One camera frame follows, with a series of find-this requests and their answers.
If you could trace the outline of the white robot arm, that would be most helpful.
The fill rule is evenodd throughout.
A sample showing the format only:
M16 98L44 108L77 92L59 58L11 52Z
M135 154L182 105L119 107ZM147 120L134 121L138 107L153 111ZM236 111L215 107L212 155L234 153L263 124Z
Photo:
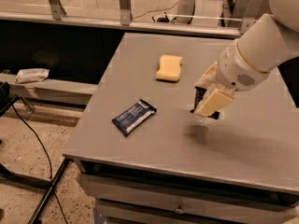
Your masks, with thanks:
M250 91L273 69L299 56L299 0L269 0L265 13L222 51L195 83L193 113L209 117Z

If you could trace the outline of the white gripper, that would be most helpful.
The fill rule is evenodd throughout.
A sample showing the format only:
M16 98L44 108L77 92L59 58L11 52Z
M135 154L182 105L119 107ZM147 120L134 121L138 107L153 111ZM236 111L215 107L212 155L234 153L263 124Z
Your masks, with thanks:
M209 117L233 102L234 96L226 91L218 88L207 90L210 86L217 85L218 81L237 91L250 91L264 82L268 76L268 72L260 72L245 61L235 41L221 53L218 62L210 65L195 82L195 86L206 89L206 93L194 113L198 116Z

